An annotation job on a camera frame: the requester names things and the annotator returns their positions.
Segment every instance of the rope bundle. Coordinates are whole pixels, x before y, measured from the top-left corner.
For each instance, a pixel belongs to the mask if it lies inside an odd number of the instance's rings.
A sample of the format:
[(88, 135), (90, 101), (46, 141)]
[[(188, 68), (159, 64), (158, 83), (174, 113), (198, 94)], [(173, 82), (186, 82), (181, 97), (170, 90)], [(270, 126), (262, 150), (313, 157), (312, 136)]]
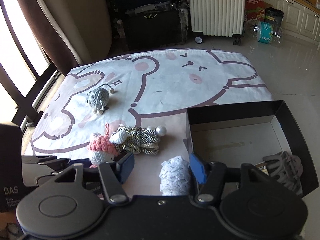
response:
[(125, 150), (134, 154), (143, 152), (149, 155), (156, 155), (159, 153), (158, 142), (160, 142), (160, 138), (156, 131), (120, 124), (112, 135), (114, 136), (121, 130), (125, 131), (128, 134), (128, 137), (123, 143), (116, 144), (116, 149), (119, 152)]

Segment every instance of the cartoon bear tablecloth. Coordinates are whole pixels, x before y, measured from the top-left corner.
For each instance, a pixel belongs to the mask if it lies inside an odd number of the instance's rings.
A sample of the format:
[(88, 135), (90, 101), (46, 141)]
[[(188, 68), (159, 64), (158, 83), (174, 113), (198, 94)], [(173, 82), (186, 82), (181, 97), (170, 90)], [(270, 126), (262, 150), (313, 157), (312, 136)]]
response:
[[(103, 83), (115, 89), (103, 115), (92, 113), (88, 92)], [(161, 163), (182, 155), (185, 109), (272, 100), (249, 60), (221, 50), (173, 49), (124, 55), (74, 68), (44, 112), (26, 155), (88, 157), (93, 132), (111, 132), (120, 123), (147, 127), (164, 125), (167, 135), (156, 156), (136, 155), (135, 168), (124, 188), (129, 195), (160, 194)]]

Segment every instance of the gray crocheted ball toy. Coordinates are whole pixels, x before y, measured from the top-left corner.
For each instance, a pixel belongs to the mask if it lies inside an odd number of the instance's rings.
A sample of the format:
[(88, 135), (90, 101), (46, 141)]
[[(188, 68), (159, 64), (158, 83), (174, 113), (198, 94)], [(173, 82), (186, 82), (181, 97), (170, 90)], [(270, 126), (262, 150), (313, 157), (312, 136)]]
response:
[[(102, 86), (107, 85), (109, 86), (109, 92), (102, 88)], [(103, 114), (106, 105), (109, 103), (109, 93), (114, 93), (115, 90), (108, 84), (102, 84), (101, 86), (95, 88), (94, 90), (88, 93), (89, 99), (87, 100), (88, 104), (93, 107), (92, 112), (94, 114)]]

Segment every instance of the window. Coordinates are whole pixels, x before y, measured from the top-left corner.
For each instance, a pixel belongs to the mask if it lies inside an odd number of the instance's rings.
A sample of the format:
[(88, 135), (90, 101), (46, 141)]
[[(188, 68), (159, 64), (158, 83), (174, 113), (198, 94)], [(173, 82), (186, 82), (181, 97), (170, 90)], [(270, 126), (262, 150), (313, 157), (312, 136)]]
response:
[(0, 121), (21, 125), (37, 121), (39, 96), (58, 76), (20, 9), (17, 0), (0, 0)]

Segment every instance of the pink and white crocheted doll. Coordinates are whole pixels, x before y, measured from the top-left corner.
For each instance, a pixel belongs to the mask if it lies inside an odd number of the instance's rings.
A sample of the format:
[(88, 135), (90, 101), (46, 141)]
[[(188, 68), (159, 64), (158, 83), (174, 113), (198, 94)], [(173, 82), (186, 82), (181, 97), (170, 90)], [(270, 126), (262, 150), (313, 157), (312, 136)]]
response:
[(97, 167), (100, 163), (113, 161), (119, 155), (115, 145), (109, 142), (109, 124), (106, 123), (106, 135), (92, 133), (87, 149), (90, 151), (91, 168)]

